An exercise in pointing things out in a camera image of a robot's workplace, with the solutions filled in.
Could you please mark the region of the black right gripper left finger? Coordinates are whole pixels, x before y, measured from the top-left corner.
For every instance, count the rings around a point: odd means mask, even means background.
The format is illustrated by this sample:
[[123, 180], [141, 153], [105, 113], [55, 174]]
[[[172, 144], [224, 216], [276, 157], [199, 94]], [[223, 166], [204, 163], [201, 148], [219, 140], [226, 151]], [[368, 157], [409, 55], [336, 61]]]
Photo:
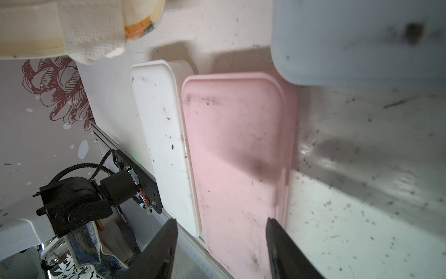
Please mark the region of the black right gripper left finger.
[[173, 272], [177, 239], [177, 221], [169, 219], [120, 278], [170, 279]]

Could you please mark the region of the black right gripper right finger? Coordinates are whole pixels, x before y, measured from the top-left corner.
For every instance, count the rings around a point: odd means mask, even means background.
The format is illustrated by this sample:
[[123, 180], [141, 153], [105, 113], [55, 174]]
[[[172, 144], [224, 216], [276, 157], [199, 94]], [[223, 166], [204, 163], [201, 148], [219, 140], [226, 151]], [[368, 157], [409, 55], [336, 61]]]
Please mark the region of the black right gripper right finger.
[[273, 279], [323, 279], [276, 219], [268, 218], [266, 240]]

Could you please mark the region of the pink pencil case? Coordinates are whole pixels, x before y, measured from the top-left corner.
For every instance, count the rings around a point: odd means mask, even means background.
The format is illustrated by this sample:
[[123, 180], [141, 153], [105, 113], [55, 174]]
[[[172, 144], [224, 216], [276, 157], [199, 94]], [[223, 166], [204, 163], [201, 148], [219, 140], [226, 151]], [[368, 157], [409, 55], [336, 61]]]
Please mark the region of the pink pencil case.
[[273, 71], [206, 74], [181, 96], [206, 249], [236, 279], [269, 279], [266, 225], [286, 219], [297, 87]]

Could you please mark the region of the white pencil case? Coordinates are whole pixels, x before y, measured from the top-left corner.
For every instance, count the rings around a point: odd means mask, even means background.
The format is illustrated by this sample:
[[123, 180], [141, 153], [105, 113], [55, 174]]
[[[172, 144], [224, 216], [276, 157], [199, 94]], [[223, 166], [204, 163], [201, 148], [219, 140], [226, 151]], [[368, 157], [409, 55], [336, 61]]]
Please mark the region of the white pencil case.
[[185, 60], [155, 60], [131, 69], [132, 90], [164, 210], [190, 235], [202, 228], [189, 160], [181, 88], [193, 70]]

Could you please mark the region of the cream canvas tote bag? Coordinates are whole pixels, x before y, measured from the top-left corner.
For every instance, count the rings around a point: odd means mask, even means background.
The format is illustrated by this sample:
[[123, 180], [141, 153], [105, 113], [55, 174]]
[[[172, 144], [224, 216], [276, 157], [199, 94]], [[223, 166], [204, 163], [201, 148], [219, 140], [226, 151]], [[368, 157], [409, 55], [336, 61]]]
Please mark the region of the cream canvas tote bag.
[[1, 59], [67, 55], [91, 65], [151, 32], [165, 1], [1, 1]]

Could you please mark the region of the light blue pencil case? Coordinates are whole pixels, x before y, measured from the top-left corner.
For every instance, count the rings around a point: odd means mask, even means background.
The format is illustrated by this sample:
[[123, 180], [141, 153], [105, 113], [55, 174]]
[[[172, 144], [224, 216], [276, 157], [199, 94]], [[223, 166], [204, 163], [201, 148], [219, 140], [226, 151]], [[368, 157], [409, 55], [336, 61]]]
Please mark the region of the light blue pencil case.
[[444, 1], [275, 1], [272, 60], [302, 86], [444, 87]]

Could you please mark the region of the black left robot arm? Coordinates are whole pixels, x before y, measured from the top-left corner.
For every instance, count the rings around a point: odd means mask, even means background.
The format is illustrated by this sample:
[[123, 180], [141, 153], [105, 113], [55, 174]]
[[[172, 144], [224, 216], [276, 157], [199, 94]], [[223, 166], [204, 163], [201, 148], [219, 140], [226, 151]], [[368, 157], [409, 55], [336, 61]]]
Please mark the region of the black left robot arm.
[[120, 150], [108, 151], [99, 164], [62, 170], [33, 196], [1, 209], [1, 259], [111, 216], [139, 185], [137, 165]]

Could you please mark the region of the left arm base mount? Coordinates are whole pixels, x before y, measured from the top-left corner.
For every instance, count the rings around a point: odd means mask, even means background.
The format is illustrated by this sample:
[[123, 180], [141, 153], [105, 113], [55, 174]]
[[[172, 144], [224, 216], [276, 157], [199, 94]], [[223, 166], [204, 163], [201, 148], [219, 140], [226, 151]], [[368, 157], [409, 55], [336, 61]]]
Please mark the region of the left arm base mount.
[[142, 191], [149, 207], [161, 214], [163, 212], [163, 203], [154, 177], [120, 149], [113, 151], [113, 161], [119, 170], [130, 171], [137, 178], [137, 186]]

